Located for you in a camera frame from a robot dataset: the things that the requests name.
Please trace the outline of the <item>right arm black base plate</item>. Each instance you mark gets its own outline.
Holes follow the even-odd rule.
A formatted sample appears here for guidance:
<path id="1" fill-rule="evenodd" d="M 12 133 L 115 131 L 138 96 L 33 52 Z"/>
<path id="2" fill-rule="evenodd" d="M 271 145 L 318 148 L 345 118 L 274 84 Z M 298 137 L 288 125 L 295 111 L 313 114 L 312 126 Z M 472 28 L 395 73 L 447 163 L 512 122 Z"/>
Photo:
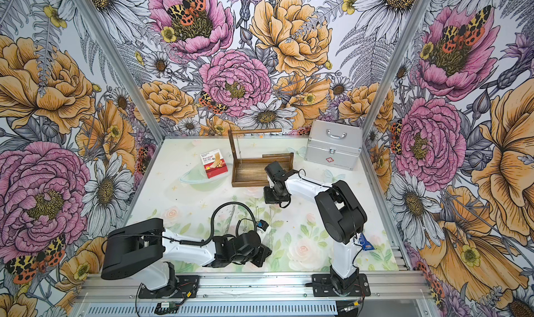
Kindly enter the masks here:
<path id="1" fill-rule="evenodd" d="M 314 274 L 311 282 L 305 285 L 312 288 L 314 297 L 369 297 L 371 289 L 367 276 L 354 273 L 347 279 L 341 279 L 336 274 Z"/>

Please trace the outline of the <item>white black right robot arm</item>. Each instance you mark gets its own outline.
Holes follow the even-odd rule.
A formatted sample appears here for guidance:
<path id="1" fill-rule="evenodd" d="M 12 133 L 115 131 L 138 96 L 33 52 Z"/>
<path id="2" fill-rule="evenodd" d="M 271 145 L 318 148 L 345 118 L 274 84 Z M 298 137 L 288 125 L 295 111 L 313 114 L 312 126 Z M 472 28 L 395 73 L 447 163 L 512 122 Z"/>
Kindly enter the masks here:
<path id="1" fill-rule="evenodd" d="M 368 218 L 350 186 L 342 180 L 328 185 L 309 179 L 301 171 L 284 170 L 277 161 L 268 164 L 265 172 L 269 183 L 264 187 L 265 203 L 286 208 L 294 197 L 314 203 L 326 232 L 335 242 L 330 278 L 312 277 L 312 286 L 319 290 L 315 295 L 364 297 L 364 283 L 356 259 L 363 251 L 358 240 Z"/>

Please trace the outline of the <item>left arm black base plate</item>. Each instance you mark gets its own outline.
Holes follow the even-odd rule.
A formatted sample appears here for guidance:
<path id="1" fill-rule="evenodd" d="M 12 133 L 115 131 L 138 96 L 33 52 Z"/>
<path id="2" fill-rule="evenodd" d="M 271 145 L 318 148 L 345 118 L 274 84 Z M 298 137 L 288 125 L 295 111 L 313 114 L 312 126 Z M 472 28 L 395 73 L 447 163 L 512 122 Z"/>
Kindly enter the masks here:
<path id="1" fill-rule="evenodd" d="M 140 299 L 184 299 L 195 298 L 200 283 L 198 275 L 175 275 L 164 287 L 150 291 L 142 286 L 137 298 Z"/>

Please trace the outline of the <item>wooden jewelry display stand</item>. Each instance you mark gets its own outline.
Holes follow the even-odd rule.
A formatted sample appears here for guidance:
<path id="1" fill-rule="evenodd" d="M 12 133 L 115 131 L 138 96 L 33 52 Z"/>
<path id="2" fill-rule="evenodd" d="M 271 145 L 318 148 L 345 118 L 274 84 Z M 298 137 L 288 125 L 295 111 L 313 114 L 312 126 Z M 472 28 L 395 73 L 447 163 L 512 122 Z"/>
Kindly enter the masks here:
<path id="1" fill-rule="evenodd" d="M 293 153 L 263 154 L 261 158 L 240 158 L 236 152 L 236 136 L 259 133 L 281 133 L 282 129 L 253 129 L 228 131 L 229 143 L 233 156 L 232 187 L 249 188 L 268 186 L 268 175 L 265 172 L 267 165 L 278 162 L 281 167 L 289 171 L 293 169 Z"/>

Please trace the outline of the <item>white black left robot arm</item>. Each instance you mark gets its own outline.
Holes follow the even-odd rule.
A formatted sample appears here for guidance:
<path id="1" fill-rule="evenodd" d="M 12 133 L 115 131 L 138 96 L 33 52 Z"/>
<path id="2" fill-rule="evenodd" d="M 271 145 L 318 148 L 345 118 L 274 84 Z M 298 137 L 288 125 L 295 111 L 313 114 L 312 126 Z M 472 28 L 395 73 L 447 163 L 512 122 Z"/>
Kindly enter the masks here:
<path id="1" fill-rule="evenodd" d="M 178 276 L 174 261 L 203 268 L 225 268 L 231 264 L 252 264 L 261 268 L 272 251 L 263 244 L 271 227 L 250 214 L 253 228 L 217 236 L 215 223 L 210 235 L 194 240 L 171 232 L 161 218 L 152 218 L 117 229 L 108 235 L 103 280 L 135 279 L 140 283 L 140 299 L 195 297 L 200 278 Z"/>

